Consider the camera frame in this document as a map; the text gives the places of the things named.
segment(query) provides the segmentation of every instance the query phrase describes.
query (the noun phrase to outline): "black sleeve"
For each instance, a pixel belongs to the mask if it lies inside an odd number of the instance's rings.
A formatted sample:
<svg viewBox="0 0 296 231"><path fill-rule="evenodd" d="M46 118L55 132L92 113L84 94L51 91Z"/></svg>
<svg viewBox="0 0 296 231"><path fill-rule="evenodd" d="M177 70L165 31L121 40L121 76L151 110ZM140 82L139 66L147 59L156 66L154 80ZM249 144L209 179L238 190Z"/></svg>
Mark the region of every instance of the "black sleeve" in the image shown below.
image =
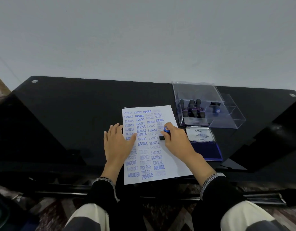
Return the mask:
<svg viewBox="0 0 296 231"><path fill-rule="evenodd" d="M246 198L236 190L224 176L213 179L204 189L203 203L214 212L215 221L220 223L223 215L236 204L245 201Z"/></svg>
<svg viewBox="0 0 296 231"><path fill-rule="evenodd" d="M84 204L94 203L103 208L108 215L113 214L117 200L111 183L99 180L93 183L91 190L84 199Z"/></svg>

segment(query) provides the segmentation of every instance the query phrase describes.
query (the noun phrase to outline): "finger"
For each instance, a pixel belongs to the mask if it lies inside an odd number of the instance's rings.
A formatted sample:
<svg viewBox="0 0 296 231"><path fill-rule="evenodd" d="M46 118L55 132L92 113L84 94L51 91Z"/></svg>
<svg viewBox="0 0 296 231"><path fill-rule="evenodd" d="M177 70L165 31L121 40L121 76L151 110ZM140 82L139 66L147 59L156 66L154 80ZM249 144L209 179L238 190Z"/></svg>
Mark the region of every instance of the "finger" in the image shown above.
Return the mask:
<svg viewBox="0 0 296 231"><path fill-rule="evenodd" d="M136 136L137 136L137 133L134 133L132 134L131 138L130 138L130 144L133 146L134 143L135 143L135 140L136 140Z"/></svg>
<svg viewBox="0 0 296 231"><path fill-rule="evenodd" d="M109 130L108 130L108 132L107 132L107 137L110 136L110 132L112 131L112 128L113 128L113 125L110 125L110 128L109 128Z"/></svg>
<svg viewBox="0 0 296 231"><path fill-rule="evenodd" d="M117 134L122 134L122 128L123 128L123 125L120 125L117 127L117 130L116 130Z"/></svg>
<svg viewBox="0 0 296 231"><path fill-rule="evenodd" d="M169 143L171 141L171 136L169 133L167 133L165 131L161 131L161 134L164 135L165 143Z"/></svg>
<svg viewBox="0 0 296 231"><path fill-rule="evenodd" d="M105 146L105 144L107 143L107 132L106 131L104 131L103 140L104 140L104 146Z"/></svg>
<svg viewBox="0 0 296 231"><path fill-rule="evenodd" d="M111 135L115 135L116 134L116 129L119 126L119 123L115 124L110 132Z"/></svg>
<svg viewBox="0 0 296 231"><path fill-rule="evenodd" d="M169 129L169 131L173 131L175 128L175 126L173 126L173 124L171 122L165 123L164 127L167 127Z"/></svg>

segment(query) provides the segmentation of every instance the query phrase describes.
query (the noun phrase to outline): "label on ink pad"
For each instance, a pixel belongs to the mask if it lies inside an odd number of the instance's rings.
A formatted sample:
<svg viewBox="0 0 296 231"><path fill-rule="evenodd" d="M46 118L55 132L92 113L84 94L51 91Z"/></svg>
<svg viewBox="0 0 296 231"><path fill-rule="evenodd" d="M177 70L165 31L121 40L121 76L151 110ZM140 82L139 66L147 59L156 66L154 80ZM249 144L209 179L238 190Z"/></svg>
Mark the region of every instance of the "label on ink pad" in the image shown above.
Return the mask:
<svg viewBox="0 0 296 231"><path fill-rule="evenodd" d="M187 136L190 141L214 142L214 136L209 128L187 127Z"/></svg>

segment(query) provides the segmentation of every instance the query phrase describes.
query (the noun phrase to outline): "blue stamp handle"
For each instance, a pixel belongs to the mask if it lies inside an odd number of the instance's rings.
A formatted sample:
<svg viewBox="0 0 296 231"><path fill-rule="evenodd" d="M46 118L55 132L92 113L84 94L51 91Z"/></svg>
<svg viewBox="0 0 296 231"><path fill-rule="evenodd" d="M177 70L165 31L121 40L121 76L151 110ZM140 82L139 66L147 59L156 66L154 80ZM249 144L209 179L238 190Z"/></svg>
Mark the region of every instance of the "blue stamp handle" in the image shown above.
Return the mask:
<svg viewBox="0 0 296 231"><path fill-rule="evenodd" d="M164 131L167 133L170 133L169 129L167 127L164 127Z"/></svg>

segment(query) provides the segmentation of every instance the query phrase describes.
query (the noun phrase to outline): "right hand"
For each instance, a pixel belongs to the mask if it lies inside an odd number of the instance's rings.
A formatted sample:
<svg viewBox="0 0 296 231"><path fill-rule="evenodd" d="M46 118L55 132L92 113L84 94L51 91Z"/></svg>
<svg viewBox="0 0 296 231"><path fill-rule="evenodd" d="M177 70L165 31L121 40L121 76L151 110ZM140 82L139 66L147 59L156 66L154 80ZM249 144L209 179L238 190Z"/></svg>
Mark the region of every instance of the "right hand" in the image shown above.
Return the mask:
<svg viewBox="0 0 296 231"><path fill-rule="evenodd" d="M161 131L165 138L165 146L174 156L184 162L188 156L195 153L187 134L183 129L173 126L171 122L166 123L164 126L170 131L170 135L165 131Z"/></svg>

